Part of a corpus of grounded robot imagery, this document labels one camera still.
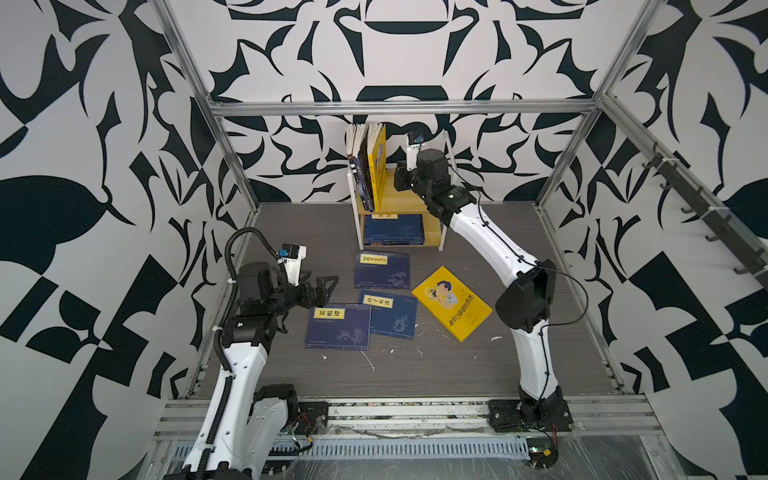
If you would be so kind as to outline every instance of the small wooden bookshelf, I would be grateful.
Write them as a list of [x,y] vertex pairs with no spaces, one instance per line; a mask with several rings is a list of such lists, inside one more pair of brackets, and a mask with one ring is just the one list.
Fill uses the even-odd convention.
[[[449,161],[454,165],[455,159],[453,157],[452,148],[449,147]],[[398,192],[395,190],[395,170],[394,168],[387,168],[386,180],[384,183],[384,193],[382,195],[382,202],[379,211],[368,212],[362,207],[362,201],[360,195],[357,192],[355,185],[355,179],[352,175],[352,170],[347,168],[346,172],[347,182],[349,183],[349,193],[352,196],[352,209],[355,215],[355,227],[357,231],[357,245],[360,250],[366,248],[376,247],[437,247],[442,252],[443,245],[445,244],[445,234],[448,232],[448,227],[443,225],[440,220],[432,216],[427,211],[427,206],[424,204],[424,200],[419,198],[410,190]],[[452,180],[455,183],[455,173],[451,172]],[[424,225],[424,244],[423,245],[364,245],[362,243],[363,228],[365,215],[373,214],[421,214],[422,223]]]

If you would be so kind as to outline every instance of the patterned wallpaper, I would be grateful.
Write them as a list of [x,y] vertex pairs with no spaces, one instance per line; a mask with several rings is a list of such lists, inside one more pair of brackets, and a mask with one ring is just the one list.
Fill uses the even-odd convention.
[[144,0],[0,15],[3,478],[134,478],[246,221]]
[[[670,0],[616,90],[762,238],[767,28],[760,0]],[[548,205],[558,242],[687,473],[768,475],[768,293],[645,161],[601,116]]]
[[[641,0],[171,0],[214,100],[589,98]],[[447,131],[462,176],[494,200],[534,200],[577,114],[388,115],[389,162],[406,132]],[[349,196],[343,132],[366,117],[229,118],[259,200]]]

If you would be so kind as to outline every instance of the yellow title label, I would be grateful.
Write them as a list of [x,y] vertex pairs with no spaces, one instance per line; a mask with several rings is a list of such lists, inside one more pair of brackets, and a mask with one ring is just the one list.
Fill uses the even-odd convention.
[[373,265],[386,265],[386,255],[371,255],[369,253],[362,253],[360,255],[360,263],[372,263]]
[[323,308],[323,309],[315,309],[315,318],[336,318],[336,319],[343,319],[344,318],[344,309],[343,308]]
[[373,306],[385,306],[386,308],[392,308],[393,301],[391,298],[385,298],[384,296],[366,295],[363,297],[362,302],[366,305]]

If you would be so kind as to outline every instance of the blue book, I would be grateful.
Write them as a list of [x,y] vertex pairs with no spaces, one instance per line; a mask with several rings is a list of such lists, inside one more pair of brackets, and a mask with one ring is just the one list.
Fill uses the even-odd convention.
[[407,253],[363,250],[355,256],[355,288],[411,288]]
[[400,214],[397,218],[366,215],[362,231],[365,245],[424,244],[424,223],[420,214]]
[[419,305],[416,298],[362,290],[360,303],[371,306],[371,333],[413,340]]
[[329,303],[310,310],[304,348],[367,350],[371,306]]

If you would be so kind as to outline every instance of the wooden shelf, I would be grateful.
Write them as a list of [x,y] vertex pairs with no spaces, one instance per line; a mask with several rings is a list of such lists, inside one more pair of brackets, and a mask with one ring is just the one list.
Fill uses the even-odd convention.
[[395,171],[387,169],[384,182],[384,194],[382,195],[382,205],[377,212],[366,212],[362,207],[360,195],[355,194],[357,202],[357,212],[361,215],[373,214],[426,214],[427,206],[424,200],[419,198],[410,190],[398,192],[395,190]]
[[[360,216],[360,234],[365,238],[365,217]],[[422,215],[422,222],[424,223],[424,244],[422,245],[367,245],[363,244],[363,247],[371,248],[400,248],[400,247],[439,247],[442,241],[442,226],[440,220],[433,217],[430,214]]]

